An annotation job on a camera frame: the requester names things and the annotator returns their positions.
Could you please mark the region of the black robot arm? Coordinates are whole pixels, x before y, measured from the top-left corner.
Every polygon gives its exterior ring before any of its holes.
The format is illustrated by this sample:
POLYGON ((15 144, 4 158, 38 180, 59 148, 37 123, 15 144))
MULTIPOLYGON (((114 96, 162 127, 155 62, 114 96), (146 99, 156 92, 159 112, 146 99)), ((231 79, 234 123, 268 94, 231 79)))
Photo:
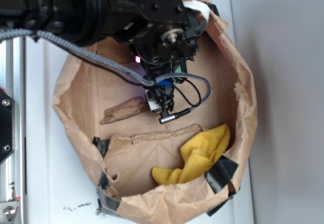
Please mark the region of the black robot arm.
POLYGON ((78 46, 110 36, 152 65, 193 59, 201 34, 182 0, 1 0, 1 27, 43 30, 78 46))

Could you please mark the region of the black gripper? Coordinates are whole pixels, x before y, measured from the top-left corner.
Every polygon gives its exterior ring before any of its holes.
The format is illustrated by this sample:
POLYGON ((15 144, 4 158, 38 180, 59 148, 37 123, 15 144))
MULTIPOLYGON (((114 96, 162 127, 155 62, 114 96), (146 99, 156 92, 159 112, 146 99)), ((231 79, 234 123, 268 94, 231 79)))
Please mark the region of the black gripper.
POLYGON ((182 0, 106 0, 105 35, 128 43, 149 67, 193 60, 201 27, 182 0))

